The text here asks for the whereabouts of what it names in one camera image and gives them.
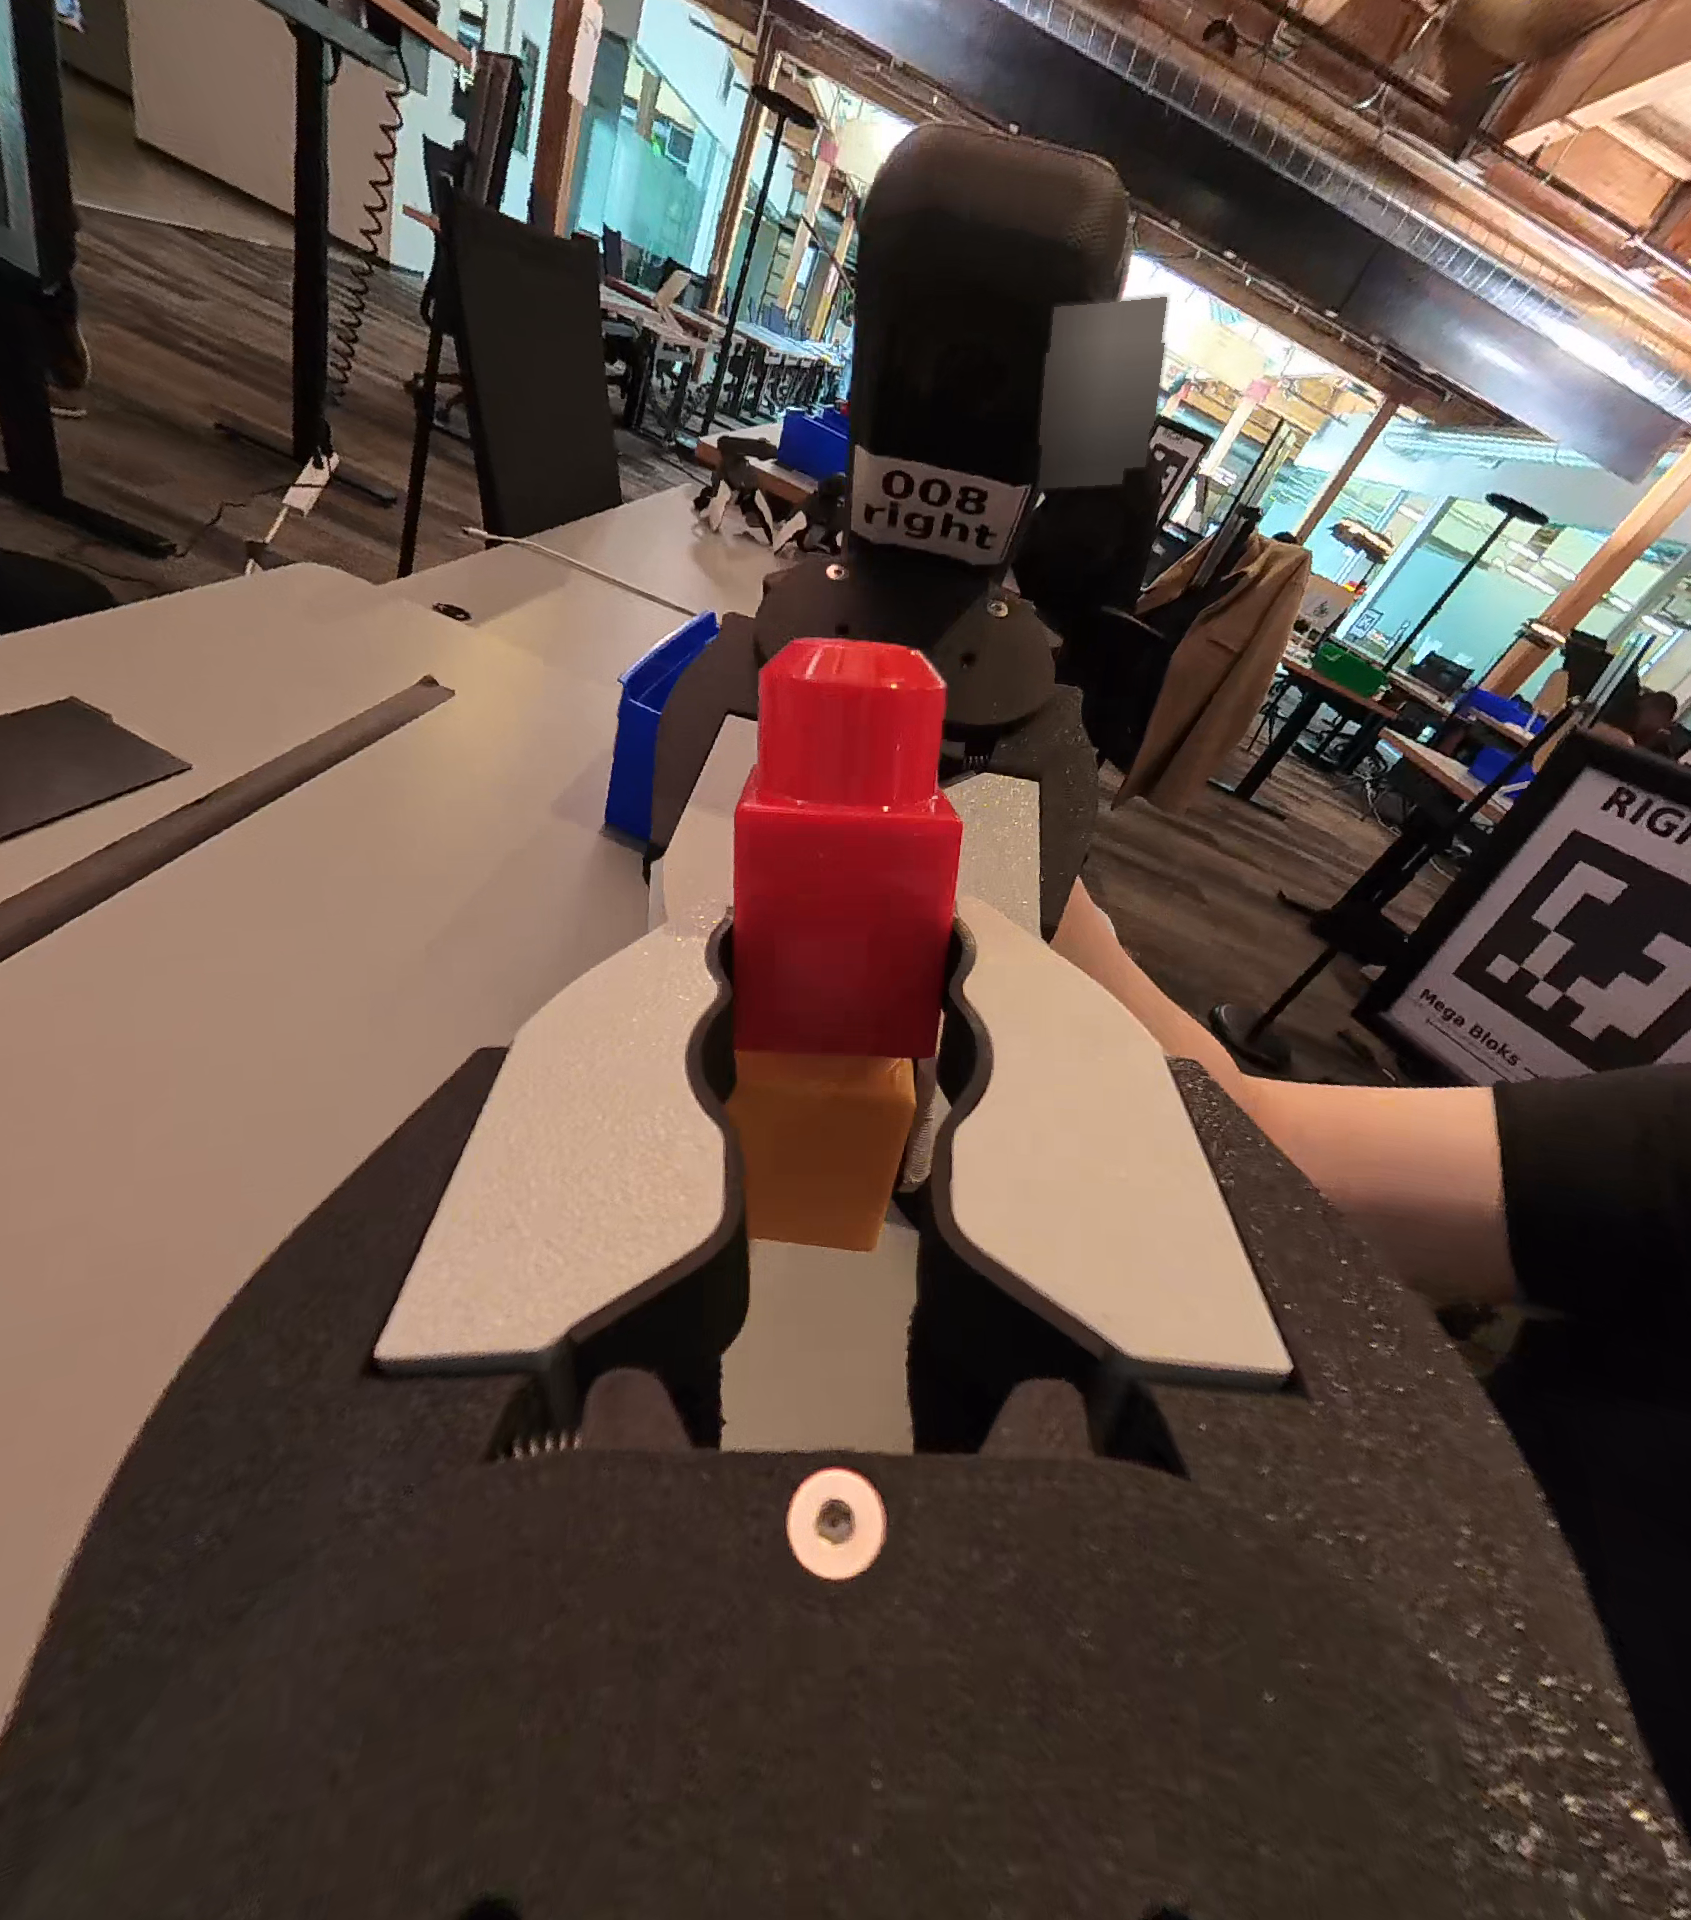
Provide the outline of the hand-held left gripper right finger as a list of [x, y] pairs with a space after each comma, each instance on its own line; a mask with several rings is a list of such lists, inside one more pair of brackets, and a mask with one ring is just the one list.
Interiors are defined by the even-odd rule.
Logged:
[[931, 1441], [1024, 1382], [1147, 1444], [1153, 1387], [1286, 1395], [1297, 1366], [1153, 1035], [1008, 913], [957, 899], [931, 1091]]

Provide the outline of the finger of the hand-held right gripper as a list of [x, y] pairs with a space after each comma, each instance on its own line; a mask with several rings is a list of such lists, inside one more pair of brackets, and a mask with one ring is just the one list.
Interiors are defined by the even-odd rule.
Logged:
[[963, 823], [957, 910], [988, 905], [1024, 937], [1044, 932], [1044, 794], [1039, 783], [972, 771], [950, 783]]
[[649, 864], [649, 932], [696, 920], [717, 920], [733, 905], [733, 837], [739, 837], [739, 794], [696, 788], [668, 850]]

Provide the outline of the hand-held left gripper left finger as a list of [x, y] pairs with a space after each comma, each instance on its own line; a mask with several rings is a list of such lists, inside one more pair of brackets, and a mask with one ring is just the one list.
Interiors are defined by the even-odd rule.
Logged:
[[728, 920], [671, 920], [514, 1037], [373, 1366], [530, 1377], [576, 1432], [605, 1373], [659, 1377], [691, 1436], [723, 1432], [752, 1308], [728, 1115]]

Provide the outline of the blue plastic bin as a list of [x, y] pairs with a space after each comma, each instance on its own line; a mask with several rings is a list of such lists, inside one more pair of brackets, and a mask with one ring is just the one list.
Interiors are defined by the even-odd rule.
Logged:
[[668, 699], [717, 640], [717, 630], [722, 612], [695, 612], [618, 677], [618, 734], [605, 788], [605, 828], [627, 843], [649, 843], [654, 763]]

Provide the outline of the red toy block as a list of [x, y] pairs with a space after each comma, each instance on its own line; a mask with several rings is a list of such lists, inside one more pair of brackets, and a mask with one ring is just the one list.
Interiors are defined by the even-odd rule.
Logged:
[[739, 1051], [936, 1051], [963, 850], [942, 741], [947, 679], [904, 646], [805, 637], [766, 660], [733, 817]]

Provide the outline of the orange toy block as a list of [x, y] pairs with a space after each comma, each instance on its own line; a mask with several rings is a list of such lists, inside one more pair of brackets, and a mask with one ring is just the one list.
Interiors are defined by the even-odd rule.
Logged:
[[739, 1051], [745, 1236], [875, 1253], [914, 1112], [912, 1058]]

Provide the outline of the person's right forearm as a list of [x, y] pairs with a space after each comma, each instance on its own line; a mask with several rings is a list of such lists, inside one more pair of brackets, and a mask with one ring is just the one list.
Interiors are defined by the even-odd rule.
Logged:
[[1073, 881], [1053, 942], [1170, 1054], [1204, 1069], [1279, 1155], [1435, 1308], [1512, 1308], [1503, 1129], [1488, 1091], [1305, 1085], [1250, 1078], [1120, 948]]

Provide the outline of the tan coat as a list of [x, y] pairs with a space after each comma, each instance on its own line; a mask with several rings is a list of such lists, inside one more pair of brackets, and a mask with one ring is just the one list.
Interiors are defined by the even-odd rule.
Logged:
[[1114, 806], [1147, 805], [1180, 812], [1239, 748], [1292, 637], [1312, 589], [1312, 546], [1250, 530], [1234, 562], [1216, 563], [1202, 590], [1197, 571], [1224, 538], [1202, 538], [1144, 594], [1140, 617], [1168, 628], [1185, 612], [1147, 727]]

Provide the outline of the black panel on easel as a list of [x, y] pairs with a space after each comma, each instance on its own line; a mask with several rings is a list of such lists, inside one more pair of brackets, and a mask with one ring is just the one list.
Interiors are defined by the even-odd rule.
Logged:
[[479, 538], [523, 542], [622, 502], [600, 252], [455, 195], [445, 314], [479, 468]]

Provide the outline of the framed marker sign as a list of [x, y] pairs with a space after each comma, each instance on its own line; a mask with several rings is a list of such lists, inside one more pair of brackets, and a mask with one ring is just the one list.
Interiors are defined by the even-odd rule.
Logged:
[[1691, 769], [1569, 737], [1355, 1021], [1458, 1085], [1691, 1065]]

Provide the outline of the black standing desk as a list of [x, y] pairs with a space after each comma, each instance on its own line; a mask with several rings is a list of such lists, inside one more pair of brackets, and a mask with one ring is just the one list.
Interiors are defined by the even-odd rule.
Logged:
[[399, 508], [399, 488], [337, 455], [332, 442], [332, 90], [343, 66], [361, 66], [391, 78], [391, 108], [401, 108], [413, 90], [423, 90], [427, 51], [442, 51], [459, 71], [471, 51], [442, 32], [436, 4], [366, 0], [270, 0], [291, 37], [291, 388], [286, 429], [226, 416], [212, 429], [235, 448], [253, 448], [291, 472], [337, 480]]

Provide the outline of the black rubber mat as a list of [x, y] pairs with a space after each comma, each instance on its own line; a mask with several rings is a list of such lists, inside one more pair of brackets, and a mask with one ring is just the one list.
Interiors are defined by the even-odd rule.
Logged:
[[190, 771], [114, 717], [56, 699], [0, 717], [0, 843]]

